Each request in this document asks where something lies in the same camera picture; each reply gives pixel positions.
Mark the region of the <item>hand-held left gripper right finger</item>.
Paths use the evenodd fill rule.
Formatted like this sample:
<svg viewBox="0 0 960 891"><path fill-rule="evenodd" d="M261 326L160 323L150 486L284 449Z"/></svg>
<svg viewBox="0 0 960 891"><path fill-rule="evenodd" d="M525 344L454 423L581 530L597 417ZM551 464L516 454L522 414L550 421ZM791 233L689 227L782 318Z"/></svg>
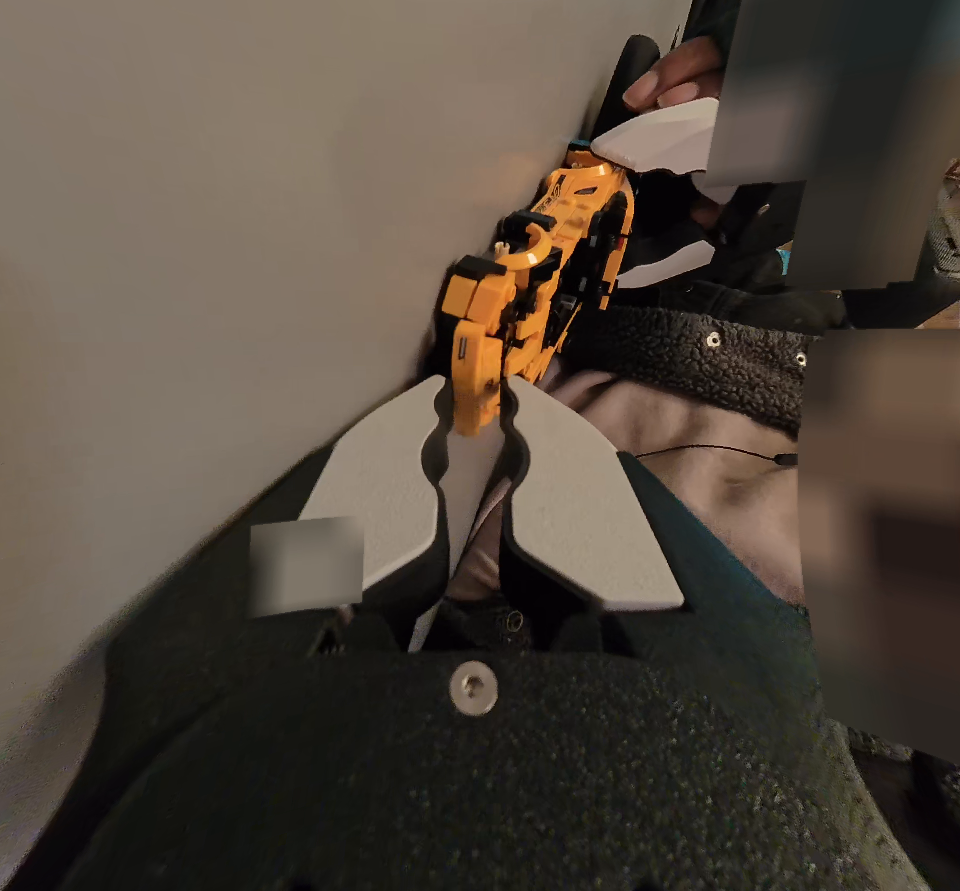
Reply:
<svg viewBox="0 0 960 891"><path fill-rule="evenodd" d="M568 621L672 612L685 598L615 446L523 378L504 388L511 484L499 578L548 650Z"/></svg>

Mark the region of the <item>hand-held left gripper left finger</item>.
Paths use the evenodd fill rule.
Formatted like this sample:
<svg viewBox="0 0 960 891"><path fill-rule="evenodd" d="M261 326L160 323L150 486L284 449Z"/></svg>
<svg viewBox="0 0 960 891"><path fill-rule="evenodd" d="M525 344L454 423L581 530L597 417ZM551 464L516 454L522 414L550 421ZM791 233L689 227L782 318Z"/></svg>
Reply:
<svg viewBox="0 0 960 891"><path fill-rule="evenodd" d="M358 522L359 611L381 616L403 650L450 579L441 482L450 466L451 424L451 382L440 375L370 412L336 442L299 516Z"/></svg>

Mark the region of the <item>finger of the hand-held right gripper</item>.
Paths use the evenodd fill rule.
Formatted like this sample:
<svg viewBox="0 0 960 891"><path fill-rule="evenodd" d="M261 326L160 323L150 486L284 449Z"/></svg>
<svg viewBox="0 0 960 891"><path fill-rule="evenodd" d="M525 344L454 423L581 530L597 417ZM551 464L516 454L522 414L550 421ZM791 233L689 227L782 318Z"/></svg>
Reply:
<svg viewBox="0 0 960 891"><path fill-rule="evenodd" d="M616 290L673 280L709 265L714 253L714 245L705 239L632 239L623 254Z"/></svg>
<svg viewBox="0 0 960 891"><path fill-rule="evenodd" d="M596 137L594 155L637 174L707 171L719 109L716 98L659 108Z"/></svg>

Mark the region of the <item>orange lego car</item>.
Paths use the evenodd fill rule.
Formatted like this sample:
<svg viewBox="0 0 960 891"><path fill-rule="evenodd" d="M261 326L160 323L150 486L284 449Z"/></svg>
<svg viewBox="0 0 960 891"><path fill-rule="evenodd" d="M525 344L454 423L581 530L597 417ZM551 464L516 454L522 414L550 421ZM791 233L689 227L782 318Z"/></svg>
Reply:
<svg viewBox="0 0 960 891"><path fill-rule="evenodd" d="M532 205L501 220L492 251L453 267L440 301L450 378L454 332L468 320L503 341L502 378L539 381L575 319L607 308L634 210L627 171L570 145Z"/></svg>

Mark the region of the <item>person's right hand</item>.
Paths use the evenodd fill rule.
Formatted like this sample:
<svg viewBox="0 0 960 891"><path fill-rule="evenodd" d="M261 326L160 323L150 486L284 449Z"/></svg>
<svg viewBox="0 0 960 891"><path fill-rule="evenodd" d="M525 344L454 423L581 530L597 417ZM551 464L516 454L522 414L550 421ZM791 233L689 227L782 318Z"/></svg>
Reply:
<svg viewBox="0 0 960 891"><path fill-rule="evenodd" d="M678 45L633 82L623 103L639 115L700 99L718 99L724 74L724 59L715 41L698 36Z"/></svg>

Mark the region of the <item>person's black fleece jacket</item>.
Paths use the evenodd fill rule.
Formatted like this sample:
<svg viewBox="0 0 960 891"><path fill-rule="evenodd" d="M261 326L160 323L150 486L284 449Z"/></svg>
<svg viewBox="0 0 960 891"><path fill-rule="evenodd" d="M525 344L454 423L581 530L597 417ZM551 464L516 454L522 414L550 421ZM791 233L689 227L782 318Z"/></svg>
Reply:
<svg viewBox="0 0 960 891"><path fill-rule="evenodd" d="M796 438L810 347L848 327L836 293L697 281L653 297L626 293L577 318L561 356L570 370L654 385Z"/></svg>

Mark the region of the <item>black earphone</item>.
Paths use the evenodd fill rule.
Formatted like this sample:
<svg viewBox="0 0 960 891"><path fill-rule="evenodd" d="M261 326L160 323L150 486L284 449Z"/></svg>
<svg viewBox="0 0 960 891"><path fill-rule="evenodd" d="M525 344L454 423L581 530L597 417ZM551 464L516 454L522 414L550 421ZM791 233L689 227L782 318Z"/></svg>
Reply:
<svg viewBox="0 0 960 891"><path fill-rule="evenodd" d="M651 458L662 456L672 453L681 453L681 452L690 452L690 451L715 451L715 452L724 452L724 453L735 453L750 458L755 458L764 462L768 462L776 465L780 468L797 468L799 465L799 455L796 452L782 452L774 455L767 455L761 452L747 450L731 445L726 444L717 444L717 443L705 443L705 442L695 442L695 443L685 443L679 445L673 445L670 447L646 451L639 454L635 454L634 457L638 460L644 458Z"/></svg>

